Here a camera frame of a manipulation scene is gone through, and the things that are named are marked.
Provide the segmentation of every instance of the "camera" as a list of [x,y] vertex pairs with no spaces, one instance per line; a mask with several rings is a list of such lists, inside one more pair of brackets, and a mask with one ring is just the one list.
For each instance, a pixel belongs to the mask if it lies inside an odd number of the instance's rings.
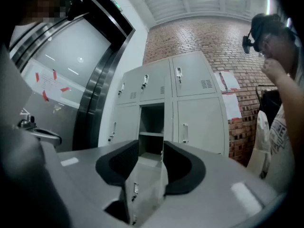
[[253,43],[251,43],[251,39],[249,39],[249,36],[243,36],[243,50],[246,54],[249,54],[250,52],[250,47],[253,46]]

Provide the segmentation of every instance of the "bag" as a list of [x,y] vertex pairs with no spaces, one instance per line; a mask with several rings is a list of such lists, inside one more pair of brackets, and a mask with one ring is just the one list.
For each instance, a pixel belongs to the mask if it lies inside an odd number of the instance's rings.
[[265,178],[271,161],[269,125],[263,111],[257,115],[256,141],[247,169],[260,178]]

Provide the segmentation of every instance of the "white wall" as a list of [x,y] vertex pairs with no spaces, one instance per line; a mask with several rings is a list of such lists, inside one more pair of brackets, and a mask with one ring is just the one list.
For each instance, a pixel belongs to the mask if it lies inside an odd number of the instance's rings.
[[98,146],[104,146],[108,144],[108,137],[113,127],[112,118],[114,113],[114,106],[122,77],[125,72],[136,67],[140,67],[143,64],[142,60],[148,36],[148,31],[145,27],[145,24],[143,23],[142,19],[138,15],[131,2],[129,0],[115,1],[121,6],[123,9],[123,14],[135,28],[136,32],[134,33],[127,48],[125,49],[112,79],[101,120]]

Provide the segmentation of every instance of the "locker door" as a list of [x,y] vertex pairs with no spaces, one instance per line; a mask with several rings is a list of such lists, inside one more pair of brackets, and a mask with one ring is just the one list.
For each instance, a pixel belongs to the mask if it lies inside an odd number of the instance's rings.
[[177,96],[216,93],[205,61],[200,54],[173,58]]
[[123,91],[118,95],[117,104],[137,102],[141,89],[141,67],[126,72],[123,76],[122,84],[124,84]]
[[224,124],[219,99],[178,101],[179,143],[224,154]]
[[142,84],[148,75],[148,83],[141,91],[140,101],[163,99],[165,96],[165,78],[170,74],[169,60],[163,60],[142,68]]
[[117,106],[113,143],[137,139],[139,106]]

